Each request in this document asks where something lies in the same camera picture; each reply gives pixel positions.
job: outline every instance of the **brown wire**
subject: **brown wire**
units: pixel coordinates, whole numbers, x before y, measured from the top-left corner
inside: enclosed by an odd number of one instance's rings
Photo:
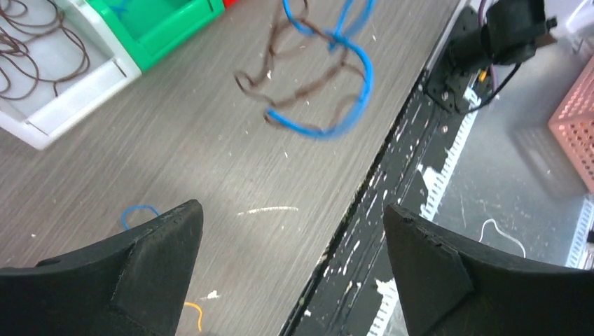
[[[258,74],[254,77],[251,77],[245,71],[236,71],[234,74],[235,82],[244,94],[246,94],[248,97],[251,97],[252,99],[266,102],[269,108],[286,109],[290,106],[293,106],[300,100],[306,99],[307,97],[318,93],[320,90],[324,88],[324,86],[326,86],[328,82],[334,79],[342,70],[347,70],[354,74],[358,74],[363,79],[365,79],[365,75],[361,70],[347,63],[349,50],[347,48],[343,48],[339,60],[334,65],[330,66],[318,79],[308,84],[300,86],[297,90],[295,90],[295,92],[291,96],[283,98],[281,100],[274,100],[266,94],[257,92],[259,89],[261,89],[263,84],[268,79],[269,73],[272,73],[272,71],[274,71],[276,60],[287,60],[295,56],[298,56],[313,41],[313,38],[305,38],[302,41],[302,43],[298,44],[296,47],[290,48],[286,51],[277,51],[276,47],[279,44],[280,38],[283,36],[283,34],[288,32],[290,28],[293,28],[293,24],[289,21],[288,18],[283,20],[281,19],[281,17],[283,16],[282,11],[282,2],[279,1],[277,8],[275,10],[274,17],[272,19],[272,28],[270,29],[270,37],[268,39],[268,43],[266,46],[263,65]],[[308,13],[308,0],[303,0],[303,10],[301,11],[301,13],[299,13],[299,15],[296,16],[296,20],[302,23],[303,25],[311,28],[315,35],[325,40],[326,42],[335,42],[333,37],[325,34],[318,26],[307,20]],[[339,101],[334,111],[334,115],[331,119],[329,127],[335,126],[340,121],[341,116],[343,114],[343,110],[348,105],[347,102],[351,100],[357,100],[357,98],[357,95],[350,94]],[[276,122],[269,116],[268,109],[266,109],[264,112],[264,120],[266,120],[266,122],[271,124],[272,126],[282,127],[282,125],[280,125],[278,122]],[[317,125],[301,125],[312,130],[322,129],[322,127]]]
[[[58,96],[57,86],[60,83],[66,83],[71,81],[80,75],[84,74],[90,68],[90,58],[87,53],[87,49],[81,40],[81,38],[75,34],[71,29],[64,25],[65,16],[64,13],[57,7],[52,0],[46,0],[55,10],[55,16],[49,21],[41,24],[25,24],[19,22],[19,19],[26,17],[29,13],[29,8],[21,0],[8,0],[6,5],[2,7],[0,5],[0,18],[4,19],[10,27],[15,31],[30,36],[30,39],[21,41],[14,36],[11,36],[6,29],[0,27],[0,57],[8,61],[15,69],[18,70],[23,76],[33,80],[32,86],[29,90],[19,97],[10,97],[7,94],[10,92],[13,82],[6,73],[5,69],[0,66],[0,76],[6,80],[6,86],[0,90],[0,98],[6,100],[23,100],[31,96],[33,91],[38,87],[39,83],[51,83],[54,91],[54,95]],[[35,62],[33,57],[29,54],[28,43],[35,40],[42,39],[43,37],[50,36],[56,32],[62,32],[67,39],[69,39],[78,49],[81,50],[82,58],[76,69],[66,76],[60,78],[44,78],[40,74],[40,68]],[[17,64],[16,59],[25,58],[33,67],[33,73],[24,70]]]

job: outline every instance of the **purple cable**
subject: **purple cable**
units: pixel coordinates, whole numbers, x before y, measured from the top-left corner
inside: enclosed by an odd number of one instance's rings
[[[485,7],[487,6],[487,0],[481,0],[481,4],[478,5],[478,26],[482,27],[485,24]],[[495,73],[495,66],[491,64],[489,66],[489,72],[491,73],[491,79],[493,84],[493,91],[497,89],[497,74]]]

